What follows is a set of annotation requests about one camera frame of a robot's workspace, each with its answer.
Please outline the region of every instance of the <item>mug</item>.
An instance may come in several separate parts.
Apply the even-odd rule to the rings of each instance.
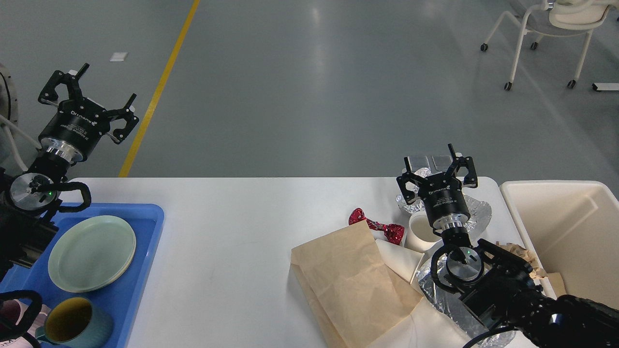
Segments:
[[[36,339],[71,348],[100,348],[110,338],[112,317],[84,297],[72,297],[54,308]]]
[[[409,233],[404,242],[408,249],[424,253],[441,240],[441,237],[433,233],[425,211],[413,213],[409,219]]]

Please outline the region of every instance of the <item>chair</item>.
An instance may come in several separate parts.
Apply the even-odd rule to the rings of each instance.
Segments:
[[[524,36],[531,32],[538,35],[530,46],[532,50],[537,49],[542,38],[546,36],[573,37],[585,34],[584,46],[574,79],[568,82],[568,88],[573,89],[580,77],[593,29],[602,25],[611,7],[619,7],[619,0],[557,0],[556,2],[555,0],[509,0],[509,4],[516,15],[509,11],[503,12],[481,46],[481,50],[486,52],[490,38],[504,18],[508,18],[520,28],[511,75],[509,81],[505,83],[504,89],[511,90],[516,76],[522,41]]]

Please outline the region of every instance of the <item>blue tray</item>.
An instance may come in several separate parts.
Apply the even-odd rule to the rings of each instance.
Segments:
[[[85,219],[98,215],[117,216],[131,225],[137,239],[133,261],[122,276],[106,287],[79,294],[61,290],[51,281],[47,271],[47,262],[51,250],[69,228]],[[22,289],[34,290],[41,294],[43,303],[52,309],[67,298],[86,297],[108,312],[114,319],[114,331],[103,348],[125,348],[161,236],[163,210],[155,204],[93,203],[88,209],[81,212],[56,214],[53,221],[59,227],[59,230],[45,252],[31,269],[14,266],[6,274],[4,280],[0,282],[0,292]],[[42,346],[65,347],[62,345],[51,346],[47,343],[43,343]]]

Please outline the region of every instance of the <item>chair leg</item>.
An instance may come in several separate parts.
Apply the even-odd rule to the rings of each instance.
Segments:
[[[522,24],[520,26],[520,35],[518,36],[518,45],[516,46],[516,55],[514,56],[514,63],[511,65],[511,74],[509,76],[509,82],[505,84],[511,88],[511,84],[514,83],[514,78],[516,77],[516,68],[518,67],[518,59],[520,58],[520,51],[522,50],[522,41],[524,40],[524,36],[527,34],[527,20],[529,19],[528,15],[522,19]]]
[[[587,35],[584,39],[584,45],[582,46],[581,59],[578,61],[578,67],[576,68],[576,73],[574,75],[574,81],[578,81],[580,77],[580,73],[582,71],[582,65],[584,64],[584,58],[587,55],[587,50],[589,49],[589,43],[591,42],[591,36],[593,35],[593,29],[587,32]]]
[[[496,20],[495,26],[492,28],[492,31],[490,32],[490,34],[488,35],[488,38],[484,41],[484,43],[488,43],[490,42],[490,39],[492,38],[492,35],[495,34],[496,29],[498,29],[499,25],[501,24],[501,22],[503,21],[503,18],[505,18],[506,15],[511,15],[513,16],[509,11],[505,11],[503,12],[500,16],[499,19]]]
[[[535,41],[533,41],[533,43],[531,44],[531,49],[532,50],[536,50],[537,49],[537,45],[539,45],[540,41],[542,41],[544,36],[546,36],[546,35],[540,34],[540,35],[537,36]]]

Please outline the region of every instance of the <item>paper cup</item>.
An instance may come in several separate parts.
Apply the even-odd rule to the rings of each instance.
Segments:
[[[408,236],[404,246],[419,253],[426,252],[426,250],[432,248],[436,242],[441,240],[441,237],[433,233],[425,211],[418,211],[411,215],[407,228]]]
[[[0,316],[8,319],[11,323],[17,324],[24,317],[24,313],[28,305],[19,301],[19,300],[8,300],[4,302],[2,309],[0,310]],[[34,323],[30,329],[28,329],[28,333],[31,335],[35,335],[35,331],[43,326],[45,320],[47,319],[47,314],[50,312],[50,308],[46,305],[41,307],[41,312],[38,314]],[[32,345],[28,343],[23,337],[12,339],[10,341],[0,342],[0,347],[2,348],[32,348]]]

